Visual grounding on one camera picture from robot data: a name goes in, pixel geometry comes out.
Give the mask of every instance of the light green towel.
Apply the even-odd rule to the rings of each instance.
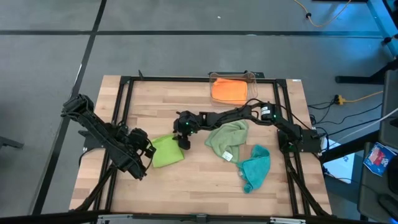
[[[152,140],[152,145],[156,148],[152,164],[155,168],[167,166],[184,159],[184,154],[178,146],[178,142],[173,140],[174,134],[162,136]]]
[[[205,145],[212,147],[220,158],[226,159],[225,155],[229,157],[232,155],[230,162],[237,163],[239,162],[239,145],[246,142],[248,129],[249,126],[245,120],[223,124],[210,133]]]

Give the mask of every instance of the gray carpet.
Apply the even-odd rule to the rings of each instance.
[[[0,30],[91,30],[100,2],[3,0]],[[343,7],[330,2],[302,2],[317,24]],[[395,34],[397,29],[381,1],[371,2],[387,32]],[[350,4],[335,22],[321,29],[312,27],[304,15],[293,0],[108,0],[99,29],[379,30],[371,11],[361,3]],[[58,129],[61,105],[69,97],[87,41],[88,36],[0,35],[0,136],[25,142],[23,150],[4,147],[0,151],[0,217],[29,213]],[[379,91],[382,86],[338,85],[334,76],[368,76],[379,70],[392,60],[389,49],[382,47],[380,41],[302,36],[97,36],[80,92],[95,101],[103,75],[137,75],[138,69],[146,76],[189,77],[204,77],[209,71],[252,70],[264,72],[269,78],[302,79],[307,103],[330,101],[335,94],[353,100]],[[378,95],[359,103],[334,106],[325,120],[340,121],[380,102]],[[310,112],[320,119],[326,111]],[[322,127],[334,132],[379,115],[380,111],[374,110],[342,125]],[[68,129],[44,213],[68,210],[83,144],[77,134],[79,129],[76,123]],[[345,134],[336,134],[332,139]],[[335,215],[357,216],[356,208],[344,199],[330,195],[330,201]]]
[[[27,215],[88,38],[0,36],[0,217]]]

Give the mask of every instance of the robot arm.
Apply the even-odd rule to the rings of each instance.
[[[287,135],[287,139],[291,142],[302,141],[302,128],[297,124],[291,124],[283,117],[276,114],[275,104],[270,102],[262,102],[248,105],[247,103],[240,108],[225,111],[222,113],[199,112],[195,115],[189,111],[183,111],[174,121],[174,132],[180,133],[176,137],[178,145],[182,149],[190,149],[188,136],[197,133],[199,130],[211,131],[219,128],[222,124],[237,121],[240,119],[249,119],[258,125],[270,126],[274,125]],[[260,108],[260,119],[252,115],[254,108]]]
[[[63,104],[61,116],[66,116],[79,122],[88,132],[109,152],[113,164],[121,171],[128,171],[135,179],[146,175],[141,155],[152,158],[155,148],[148,147],[148,135],[141,129],[133,129],[128,133],[127,126],[115,126],[104,123],[93,112],[93,102],[85,95],[78,95]]]

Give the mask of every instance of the wooden tabletop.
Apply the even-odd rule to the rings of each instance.
[[[104,76],[96,102],[95,113],[110,122],[120,76]],[[270,84],[257,84],[258,97],[275,103]],[[311,126],[307,102],[300,80],[287,80],[292,112],[306,125]],[[118,121],[121,119],[127,85],[122,97]],[[282,89],[279,90],[284,105]],[[127,125],[142,128],[150,139],[170,134],[176,111],[189,110],[222,112],[232,106],[215,106],[210,101],[210,85],[203,82],[134,82]],[[142,181],[135,180],[128,172],[118,171],[113,212],[169,213],[209,215],[292,215],[284,158],[279,151],[277,129],[274,126],[258,126],[249,123],[246,144],[240,150],[240,160],[249,159],[253,145],[260,144],[270,151],[271,169],[258,190],[243,193],[243,181],[235,164],[220,159],[205,146],[208,131],[199,131],[190,137],[191,149],[184,151],[185,159],[163,168],[149,168]],[[73,191],[70,208],[76,208],[98,182],[104,149],[89,152],[82,159]],[[301,153],[305,183],[322,208],[331,213],[325,181],[319,161],[309,153]],[[104,207],[106,192],[102,196]],[[298,208],[302,213],[301,196],[296,186]]]

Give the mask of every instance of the microfiber cloth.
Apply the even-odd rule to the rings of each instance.
[[[152,140],[152,145],[156,148],[152,159],[152,164],[155,168],[167,166],[184,159],[178,142],[173,140],[173,137],[173,134],[169,134]]]
[[[261,187],[269,172],[271,157],[266,148],[255,145],[251,151],[251,158],[236,165],[241,172],[242,178],[247,181],[243,191],[248,194]]]
[[[212,147],[217,156],[237,163],[239,162],[239,145],[246,142],[248,129],[248,123],[244,120],[223,124],[209,134],[205,145]]]
[[[243,105],[248,97],[248,84],[239,80],[217,78],[211,87],[211,97],[222,103]]]

